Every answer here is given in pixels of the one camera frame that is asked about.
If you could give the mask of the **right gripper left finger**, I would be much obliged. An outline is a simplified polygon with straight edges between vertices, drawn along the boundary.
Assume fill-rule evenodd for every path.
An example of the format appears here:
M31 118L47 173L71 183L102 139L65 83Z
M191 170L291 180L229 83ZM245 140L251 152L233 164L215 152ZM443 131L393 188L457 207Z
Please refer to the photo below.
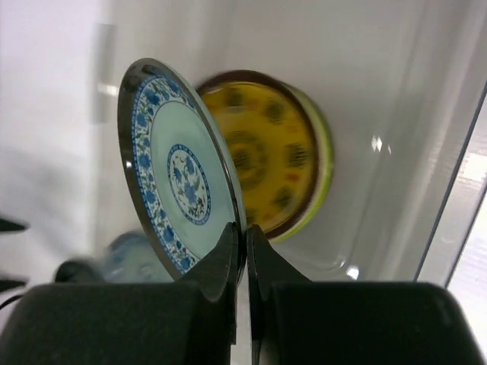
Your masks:
M238 234L169 284L46 284L1 335L3 364L228 364L237 340Z

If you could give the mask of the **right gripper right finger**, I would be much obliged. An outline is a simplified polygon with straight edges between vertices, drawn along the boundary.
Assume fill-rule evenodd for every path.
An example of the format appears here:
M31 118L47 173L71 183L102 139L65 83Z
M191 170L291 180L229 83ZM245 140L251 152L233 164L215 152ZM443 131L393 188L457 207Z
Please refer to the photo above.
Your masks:
M419 282L311 281L247 232L254 364L481 364L461 308Z

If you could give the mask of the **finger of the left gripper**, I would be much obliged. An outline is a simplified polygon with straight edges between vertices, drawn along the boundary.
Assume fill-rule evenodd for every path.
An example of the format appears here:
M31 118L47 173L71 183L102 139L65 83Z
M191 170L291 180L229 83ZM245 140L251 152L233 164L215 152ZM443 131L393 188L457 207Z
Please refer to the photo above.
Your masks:
M15 279L1 279L0 280L0 292L4 293L6 291L15 290L19 287L25 287L27 285L26 281L15 280Z
M5 217L0 217L0 233L24 232L29 227L30 226L27 223L12 221Z

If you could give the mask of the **lime green plate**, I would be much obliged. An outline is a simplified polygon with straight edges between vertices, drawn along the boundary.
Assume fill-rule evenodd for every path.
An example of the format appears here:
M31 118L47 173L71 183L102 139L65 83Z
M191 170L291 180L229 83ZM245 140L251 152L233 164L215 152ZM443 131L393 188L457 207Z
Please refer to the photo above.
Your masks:
M318 212L326 194L329 190L334 169L333 160L333 141L326 121L325 114L321 108L302 90L284 83L284 85L297 97L304 111L310 118L313 126L313 131L317 136L318 143L318 176L317 183L313 187L313 194L311 202L307 205L304 213L299 217L298 221L291 225L291 228L284 233L280 233L277 237L270 240L271 243L278 243L295 235L299 230L302 230Z

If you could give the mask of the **yellow patterned plate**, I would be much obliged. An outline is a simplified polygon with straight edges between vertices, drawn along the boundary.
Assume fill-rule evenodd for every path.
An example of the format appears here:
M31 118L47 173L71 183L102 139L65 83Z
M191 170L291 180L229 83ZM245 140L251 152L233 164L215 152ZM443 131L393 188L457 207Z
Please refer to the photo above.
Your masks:
M317 183L317 136L303 106L284 82L251 70L222 72L196 90L231 152L248 224L269 240L284 233Z

